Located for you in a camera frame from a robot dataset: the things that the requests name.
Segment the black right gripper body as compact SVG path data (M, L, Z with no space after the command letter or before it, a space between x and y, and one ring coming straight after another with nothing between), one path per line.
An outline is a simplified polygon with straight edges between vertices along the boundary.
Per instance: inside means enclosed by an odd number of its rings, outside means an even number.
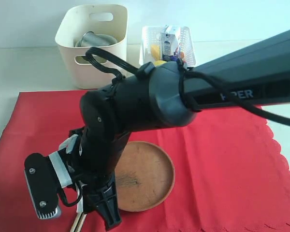
M95 133L89 128L74 129L69 132L75 138L70 151L69 170L73 184L69 187L77 192L75 201L69 206L77 205L79 211L87 214L96 210L98 191L116 186L115 167L129 140L130 133L108 135Z

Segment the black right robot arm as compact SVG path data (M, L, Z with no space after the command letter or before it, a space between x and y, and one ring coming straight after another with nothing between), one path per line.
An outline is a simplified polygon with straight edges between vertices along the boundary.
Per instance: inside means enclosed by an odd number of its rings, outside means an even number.
M178 59L136 68L98 47L85 56L114 78L80 100L85 125L72 167L84 183L84 212L97 211L107 230L121 222L115 167L132 132L186 126L201 110L229 106L290 126L290 118L258 108L290 103L290 30L198 67Z

